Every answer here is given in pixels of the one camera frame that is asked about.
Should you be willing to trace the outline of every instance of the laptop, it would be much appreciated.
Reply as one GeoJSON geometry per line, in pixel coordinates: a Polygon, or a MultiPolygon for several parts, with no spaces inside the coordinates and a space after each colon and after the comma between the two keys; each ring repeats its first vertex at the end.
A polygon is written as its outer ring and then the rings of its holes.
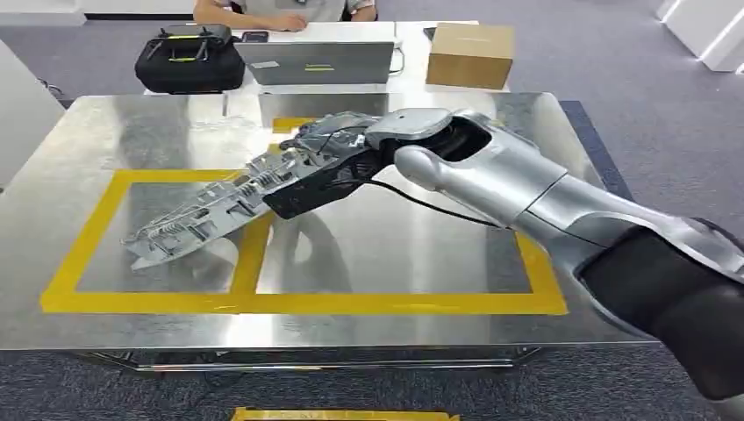
{"type": "Polygon", "coordinates": [[[387,83],[395,43],[235,43],[261,85],[387,83]]]}

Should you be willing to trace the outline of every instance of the yellow tape rectangle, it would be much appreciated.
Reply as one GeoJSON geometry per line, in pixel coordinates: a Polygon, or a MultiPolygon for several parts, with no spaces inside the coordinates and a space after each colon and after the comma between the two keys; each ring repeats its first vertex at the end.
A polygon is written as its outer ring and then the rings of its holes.
{"type": "MultiPolygon", "coordinates": [[[[275,121],[276,131],[308,118],[275,121]]],[[[505,294],[255,294],[273,221],[267,215],[246,226],[226,293],[78,292],[76,285],[133,182],[215,182],[238,170],[118,170],[67,257],[41,295],[44,312],[67,313],[259,313],[259,314],[548,314],[568,312],[548,257],[517,234],[531,293],[505,294]]]]}

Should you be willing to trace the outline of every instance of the person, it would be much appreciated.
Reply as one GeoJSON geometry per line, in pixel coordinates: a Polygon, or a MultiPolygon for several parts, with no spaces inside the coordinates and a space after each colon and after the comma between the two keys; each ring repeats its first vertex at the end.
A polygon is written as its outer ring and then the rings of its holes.
{"type": "Polygon", "coordinates": [[[375,0],[197,0],[194,19],[233,29],[297,32],[311,21],[374,21],[377,9],[375,0]]]}

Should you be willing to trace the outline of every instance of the stainless steel tabletop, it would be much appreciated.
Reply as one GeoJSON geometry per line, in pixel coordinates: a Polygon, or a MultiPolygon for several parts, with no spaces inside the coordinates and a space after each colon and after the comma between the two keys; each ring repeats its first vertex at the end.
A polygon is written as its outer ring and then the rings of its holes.
{"type": "MultiPolygon", "coordinates": [[[[241,168],[270,142],[275,118],[404,107],[471,108],[532,139],[549,158],[601,181],[549,94],[416,93],[264,96],[92,96],[78,99],[0,195],[0,348],[206,349],[303,346],[487,346],[639,342],[602,321],[559,279],[566,315],[45,313],[47,288],[121,168],[241,168]]],[[[380,179],[455,211],[394,168],[380,179]]],[[[136,183],[113,215],[78,291],[219,292],[236,238],[133,273],[119,243],[175,207],[198,183],[136,183]]],[[[508,232],[436,214],[372,186],[273,224],[257,294],[529,293],[508,232]]]]}

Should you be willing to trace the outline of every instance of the black bag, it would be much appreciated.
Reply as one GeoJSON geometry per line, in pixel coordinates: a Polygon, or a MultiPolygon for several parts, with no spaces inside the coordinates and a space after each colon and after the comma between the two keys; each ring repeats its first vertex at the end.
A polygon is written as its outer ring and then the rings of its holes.
{"type": "Polygon", "coordinates": [[[246,65],[225,25],[174,25],[145,45],[134,73],[146,88],[169,94],[237,89],[246,65]]]}

